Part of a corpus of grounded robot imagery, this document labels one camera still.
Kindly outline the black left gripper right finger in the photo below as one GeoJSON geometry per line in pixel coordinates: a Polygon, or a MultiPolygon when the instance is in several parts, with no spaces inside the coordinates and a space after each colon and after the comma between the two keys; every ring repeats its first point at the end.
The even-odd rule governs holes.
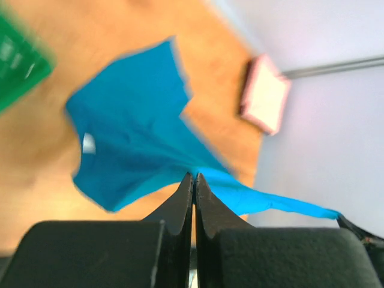
{"type": "Polygon", "coordinates": [[[199,287],[380,287],[381,249],[340,228],[256,228],[198,174],[199,287]]]}

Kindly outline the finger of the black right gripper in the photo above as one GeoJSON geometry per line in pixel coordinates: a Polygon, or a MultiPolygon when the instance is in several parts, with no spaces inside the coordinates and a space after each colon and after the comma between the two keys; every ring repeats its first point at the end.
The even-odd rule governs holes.
{"type": "Polygon", "coordinates": [[[383,238],[376,236],[350,222],[345,216],[340,214],[337,218],[340,228],[351,231],[369,249],[383,249],[383,238]]]}

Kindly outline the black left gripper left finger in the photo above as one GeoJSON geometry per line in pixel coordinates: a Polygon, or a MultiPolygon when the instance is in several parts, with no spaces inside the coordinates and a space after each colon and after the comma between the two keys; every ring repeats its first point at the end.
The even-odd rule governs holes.
{"type": "Polygon", "coordinates": [[[193,177],[140,221],[42,221],[22,238],[2,287],[187,287],[193,177]]]}

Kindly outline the blue t shirt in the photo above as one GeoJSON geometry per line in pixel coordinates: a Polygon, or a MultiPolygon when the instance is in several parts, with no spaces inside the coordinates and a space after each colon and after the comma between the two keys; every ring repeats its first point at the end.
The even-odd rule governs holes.
{"type": "Polygon", "coordinates": [[[82,143],[78,189],[116,212],[185,174],[202,174],[237,215],[268,209],[335,220],[337,211],[238,182],[181,118],[190,93],[172,38],[109,64],[66,103],[82,143]]]}

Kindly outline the folded pink t shirt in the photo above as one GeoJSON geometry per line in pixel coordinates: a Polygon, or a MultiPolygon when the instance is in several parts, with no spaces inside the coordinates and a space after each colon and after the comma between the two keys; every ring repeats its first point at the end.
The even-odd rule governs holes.
{"type": "Polygon", "coordinates": [[[277,134],[291,84],[268,55],[259,55],[250,65],[240,116],[268,135],[277,134]]]}

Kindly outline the green plastic tray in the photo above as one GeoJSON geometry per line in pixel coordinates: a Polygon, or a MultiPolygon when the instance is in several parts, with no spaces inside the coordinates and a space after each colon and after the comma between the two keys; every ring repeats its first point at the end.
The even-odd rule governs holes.
{"type": "Polygon", "coordinates": [[[55,65],[41,38],[1,2],[1,111],[47,78],[55,65]]]}

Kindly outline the aluminium frame post right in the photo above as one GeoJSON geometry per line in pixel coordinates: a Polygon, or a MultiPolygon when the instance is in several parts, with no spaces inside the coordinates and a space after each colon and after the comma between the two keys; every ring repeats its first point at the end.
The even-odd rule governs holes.
{"type": "Polygon", "coordinates": [[[333,64],[284,71],[282,74],[288,79],[300,79],[305,77],[321,76],[382,66],[383,55],[380,55],[375,57],[354,59],[351,61],[336,62],[333,64]]]}

